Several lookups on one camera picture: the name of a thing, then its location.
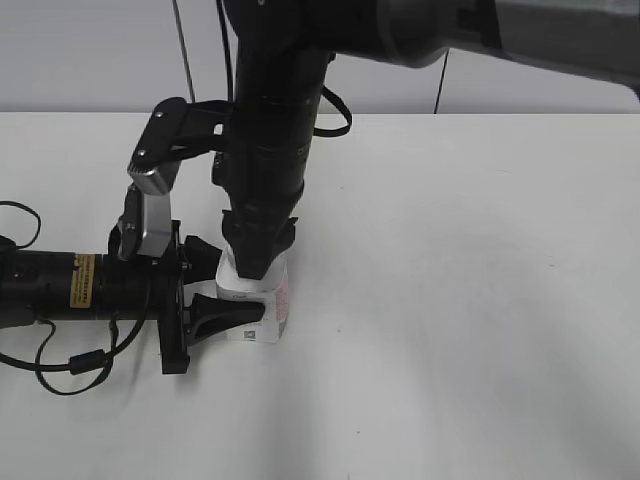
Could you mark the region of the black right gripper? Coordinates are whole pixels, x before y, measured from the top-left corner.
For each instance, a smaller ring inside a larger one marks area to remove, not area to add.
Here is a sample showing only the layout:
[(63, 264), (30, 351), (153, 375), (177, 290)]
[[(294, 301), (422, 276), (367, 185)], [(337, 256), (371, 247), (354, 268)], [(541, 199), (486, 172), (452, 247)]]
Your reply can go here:
[(231, 205), (223, 211), (222, 234), (238, 275), (261, 280), (296, 238), (298, 218), (289, 216), (304, 188), (313, 101), (225, 102), (220, 113), (224, 145), (215, 154), (212, 182)]

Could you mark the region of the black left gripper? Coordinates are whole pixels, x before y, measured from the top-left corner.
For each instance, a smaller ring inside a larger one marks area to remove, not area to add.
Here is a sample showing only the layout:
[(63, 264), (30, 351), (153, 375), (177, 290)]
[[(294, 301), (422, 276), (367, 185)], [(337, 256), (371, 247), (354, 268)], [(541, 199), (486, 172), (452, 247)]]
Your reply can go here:
[[(189, 235), (182, 251), (180, 225), (179, 220), (171, 221), (169, 244), (164, 254), (153, 261), (152, 305), (163, 375), (187, 372), (190, 363), (187, 347), (227, 330), (258, 322), (264, 315), (261, 302), (231, 301), (201, 294), (195, 294), (184, 310), (184, 284), (214, 280), (222, 250), (198, 236)], [(184, 273), (185, 259), (187, 267)]]

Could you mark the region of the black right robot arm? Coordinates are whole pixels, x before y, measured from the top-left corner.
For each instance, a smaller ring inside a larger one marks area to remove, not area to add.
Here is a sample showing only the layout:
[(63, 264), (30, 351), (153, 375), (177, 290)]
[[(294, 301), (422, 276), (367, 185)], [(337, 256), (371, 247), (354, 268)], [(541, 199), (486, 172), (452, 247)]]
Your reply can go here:
[(294, 241), (292, 211), (335, 55), (409, 68), (450, 48), (639, 86), (635, 1), (228, 1), (238, 39), (222, 233), (243, 278)]

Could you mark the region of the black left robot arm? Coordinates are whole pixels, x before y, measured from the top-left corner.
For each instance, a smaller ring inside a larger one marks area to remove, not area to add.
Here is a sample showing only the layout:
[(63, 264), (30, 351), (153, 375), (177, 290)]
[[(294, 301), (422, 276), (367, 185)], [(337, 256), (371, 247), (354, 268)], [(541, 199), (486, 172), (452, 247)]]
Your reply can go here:
[(106, 254), (9, 250), (1, 254), (1, 325), (29, 326), (42, 320), (132, 320), (156, 323), (161, 371), (187, 372), (191, 346), (238, 326), (259, 321), (265, 306), (202, 294), (185, 300), (185, 286), (215, 276), (221, 250), (189, 235), (173, 221), (159, 258), (119, 259)]

